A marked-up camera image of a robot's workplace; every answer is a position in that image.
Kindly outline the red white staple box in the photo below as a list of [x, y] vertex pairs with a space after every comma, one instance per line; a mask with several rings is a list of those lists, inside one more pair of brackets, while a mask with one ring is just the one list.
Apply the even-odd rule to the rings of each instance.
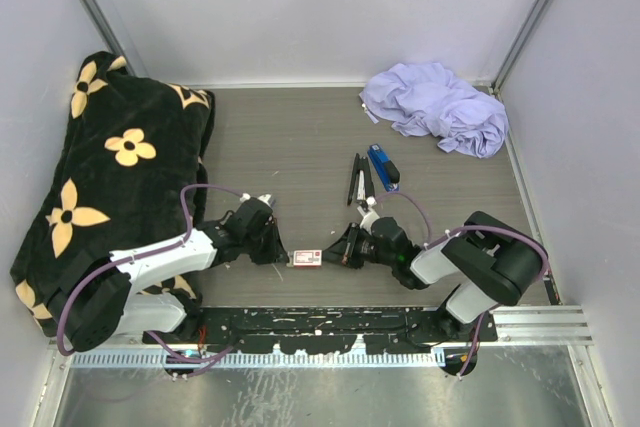
[[289, 265], [293, 268], [318, 268], [322, 266], [320, 249], [294, 250], [290, 253]]

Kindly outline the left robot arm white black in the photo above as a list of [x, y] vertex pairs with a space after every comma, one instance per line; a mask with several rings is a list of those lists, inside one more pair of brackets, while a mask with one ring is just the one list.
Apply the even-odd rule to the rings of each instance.
[[92, 350], [115, 335], [167, 333], [178, 343], [194, 340], [199, 317], [170, 292], [145, 289], [178, 275], [229, 264], [247, 255], [256, 265], [287, 261], [270, 194], [242, 196], [223, 221], [206, 221], [174, 238], [94, 259], [79, 254], [59, 279], [46, 306], [58, 324], [65, 355]]

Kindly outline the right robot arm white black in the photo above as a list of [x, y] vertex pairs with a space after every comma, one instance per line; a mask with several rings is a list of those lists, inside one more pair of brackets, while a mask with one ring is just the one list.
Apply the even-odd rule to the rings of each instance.
[[540, 243], [482, 211], [427, 246], [412, 242], [394, 218], [367, 212], [322, 251], [322, 258], [352, 269], [366, 263], [387, 266], [410, 290], [463, 275], [465, 281], [443, 301], [434, 320], [452, 341], [465, 338], [491, 308], [517, 305], [549, 268]]

